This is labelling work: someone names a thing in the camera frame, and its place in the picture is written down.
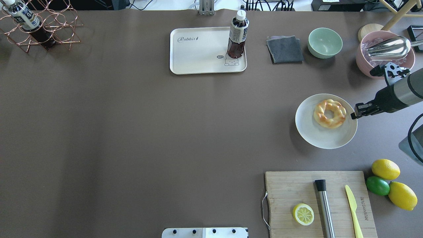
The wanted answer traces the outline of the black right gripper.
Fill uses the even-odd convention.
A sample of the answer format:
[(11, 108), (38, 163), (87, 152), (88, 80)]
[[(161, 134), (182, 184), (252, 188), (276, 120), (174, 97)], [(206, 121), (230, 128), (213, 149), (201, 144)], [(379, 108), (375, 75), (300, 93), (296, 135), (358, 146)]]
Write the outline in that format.
[(376, 93), (373, 101), (355, 104), (351, 119), (393, 113), (423, 100), (422, 69), (410, 73), (410, 69), (390, 62), (375, 66), (369, 73), (373, 77), (385, 77), (387, 86)]

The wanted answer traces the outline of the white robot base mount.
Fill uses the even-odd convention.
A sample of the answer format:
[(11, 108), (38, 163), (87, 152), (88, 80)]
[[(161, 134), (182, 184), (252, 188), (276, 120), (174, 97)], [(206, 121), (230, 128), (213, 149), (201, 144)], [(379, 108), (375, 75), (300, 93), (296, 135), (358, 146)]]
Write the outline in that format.
[(162, 238), (248, 238), (249, 232), (244, 227), (191, 227), (166, 228)]

